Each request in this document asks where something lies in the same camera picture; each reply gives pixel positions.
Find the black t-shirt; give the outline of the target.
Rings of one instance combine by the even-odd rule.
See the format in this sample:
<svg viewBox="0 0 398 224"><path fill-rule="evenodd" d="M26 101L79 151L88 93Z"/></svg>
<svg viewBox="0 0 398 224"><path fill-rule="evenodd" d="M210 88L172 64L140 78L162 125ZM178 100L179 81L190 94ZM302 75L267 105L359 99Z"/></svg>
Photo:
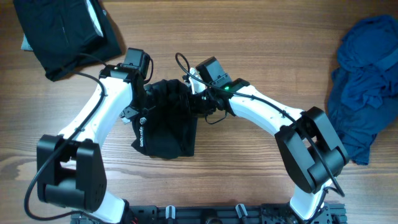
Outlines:
<svg viewBox="0 0 398 224"><path fill-rule="evenodd" d="M144 89L146 104L132 121L136 139L131 146L145 156L163 159L193 156L197 118L189 112L188 86L174 79Z"/></svg>

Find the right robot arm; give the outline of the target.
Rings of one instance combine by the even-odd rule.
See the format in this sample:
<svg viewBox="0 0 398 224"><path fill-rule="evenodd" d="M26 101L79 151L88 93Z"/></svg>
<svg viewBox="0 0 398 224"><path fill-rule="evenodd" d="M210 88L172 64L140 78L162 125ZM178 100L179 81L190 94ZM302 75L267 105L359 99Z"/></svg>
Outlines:
<svg viewBox="0 0 398 224"><path fill-rule="evenodd" d="M247 119L274 136L284 167L293 181L287 203L257 206L187 207L165 209L166 223L346 223L346 208L325 200L329 192L342 195L337 177L349 155L326 113L313 107L285 106L243 79L233 80L216 58L191 67L176 56L193 93L191 111L208 115L216 110Z"/></svg>

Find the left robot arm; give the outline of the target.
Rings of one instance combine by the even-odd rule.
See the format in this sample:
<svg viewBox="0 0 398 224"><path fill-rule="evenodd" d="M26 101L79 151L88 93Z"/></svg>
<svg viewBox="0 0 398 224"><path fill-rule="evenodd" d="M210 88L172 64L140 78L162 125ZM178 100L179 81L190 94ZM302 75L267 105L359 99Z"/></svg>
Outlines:
<svg viewBox="0 0 398 224"><path fill-rule="evenodd" d="M97 89L77 117L56 136L40 138L30 187L41 202L99 223L137 221L129 203L107 190L101 147L118 118L130 122L144 109L152 67L149 54L128 49L124 62L100 72Z"/></svg>

